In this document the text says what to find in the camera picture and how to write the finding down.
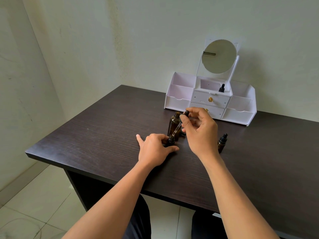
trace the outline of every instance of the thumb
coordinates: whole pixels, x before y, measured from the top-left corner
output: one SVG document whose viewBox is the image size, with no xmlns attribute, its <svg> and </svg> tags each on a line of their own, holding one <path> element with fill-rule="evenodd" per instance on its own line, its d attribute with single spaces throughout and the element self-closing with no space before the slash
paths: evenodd
<svg viewBox="0 0 319 239">
<path fill-rule="evenodd" d="M 190 122 L 190 120 L 187 116 L 182 114 L 182 115 L 180 115 L 180 119 L 181 119 L 181 122 L 183 123 L 183 127 L 186 130 L 186 134 L 191 134 L 194 131 L 196 131 L 195 128 L 193 127 L 193 124 Z"/>
<path fill-rule="evenodd" d="M 169 146 L 167 148 L 165 148 L 166 152 L 167 152 L 167 155 L 172 153 L 172 152 L 175 152 L 175 151 L 178 151 L 179 150 L 179 147 L 177 146 Z"/>
</svg>

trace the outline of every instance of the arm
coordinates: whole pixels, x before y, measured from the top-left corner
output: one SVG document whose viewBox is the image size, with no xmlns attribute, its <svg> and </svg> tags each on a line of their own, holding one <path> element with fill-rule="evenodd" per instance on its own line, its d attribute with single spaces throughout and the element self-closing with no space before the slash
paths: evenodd
<svg viewBox="0 0 319 239">
<path fill-rule="evenodd" d="M 145 141 L 136 136 L 140 145 L 138 162 L 109 192 L 107 192 L 63 239 L 122 238 L 132 216 L 142 186 L 150 171 L 162 164 L 177 146 L 164 148 L 163 134 L 151 134 Z"/>
<path fill-rule="evenodd" d="M 217 148 L 217 124 L 203 108 L 187 108 L 183 131 L 189 147 L 205 166 L 212 182 L 218 208 L 229 239 L 278 239 L 279 237 L 251 203 L 226 168 Z"/>
</svg>

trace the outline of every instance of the table top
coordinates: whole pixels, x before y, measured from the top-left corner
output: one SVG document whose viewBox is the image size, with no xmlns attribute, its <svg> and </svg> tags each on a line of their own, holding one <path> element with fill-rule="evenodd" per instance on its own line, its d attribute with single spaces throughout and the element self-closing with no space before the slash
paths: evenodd
<svg viewBox="0 0 319 239">
<path fill-rule="evenodd" d="M 167 133 L 165 93 L 121 85 L 37 142 L 29 157 L 115 184 L 138 161 L 136 134 Z M 221 153 L 260 213 L 279 231 L 319 237 L 319 123 L 257 112 L 251 124 L 216 120 L 228 133 Z M 147 178 L 142 192 L 218 212 L 200 160 L 181 137 L 178 152 Z"/>
</svg>

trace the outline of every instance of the desk leg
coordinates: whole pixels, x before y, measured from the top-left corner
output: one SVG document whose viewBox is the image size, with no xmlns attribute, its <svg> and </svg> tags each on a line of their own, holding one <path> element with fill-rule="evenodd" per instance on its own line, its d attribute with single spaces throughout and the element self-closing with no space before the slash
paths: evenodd
<svg viewBox="0 0 319 239">
<path fill-rule="evenodd" d="M 65 172 L 86 211 L 88 211 L 113 187 L 111 184 L 70 170 L 65 169 Z"/>
</svg>

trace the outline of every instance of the mirror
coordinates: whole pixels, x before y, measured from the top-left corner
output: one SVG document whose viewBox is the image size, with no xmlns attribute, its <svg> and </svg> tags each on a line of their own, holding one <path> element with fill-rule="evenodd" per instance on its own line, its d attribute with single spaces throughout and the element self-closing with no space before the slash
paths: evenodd
<svg viewBox="0 0 319 239">
<path fill-rule="evenodd" d="M 228 71 L 234 64 L 237 50 L 228 40 L 216 40 L 210 43 L 202 55 L 205 68 L 214 74 Z"/>
</svg>

